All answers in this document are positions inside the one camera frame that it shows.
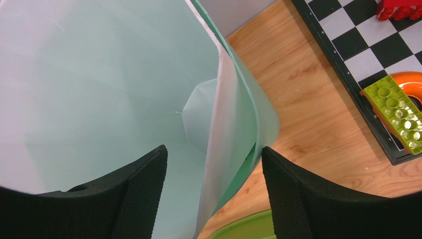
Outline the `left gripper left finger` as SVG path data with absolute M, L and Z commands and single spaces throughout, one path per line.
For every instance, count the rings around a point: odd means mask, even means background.
M 161 145 L 69 191 L 0 190 L 3 239 L 149 239 L 167 171 Z

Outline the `large green plastic container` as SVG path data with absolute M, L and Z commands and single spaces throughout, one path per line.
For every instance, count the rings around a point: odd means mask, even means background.
M 275 239 L 272 211 L 262 211 L 214 232 L 209 239 Z

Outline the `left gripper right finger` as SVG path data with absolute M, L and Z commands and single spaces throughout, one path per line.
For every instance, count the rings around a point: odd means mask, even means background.
M 275 236 L 279 239 L 419 239 L 422 194 L 388 198 L 324 179 L 262 150 Z

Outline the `green bin with white liner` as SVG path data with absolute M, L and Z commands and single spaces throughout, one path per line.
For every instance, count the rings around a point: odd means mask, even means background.
M 0 188 L 66 192 L 164 145 L 151 239 L 195 239 L 279 129 L 195 0 L 0 3 Z

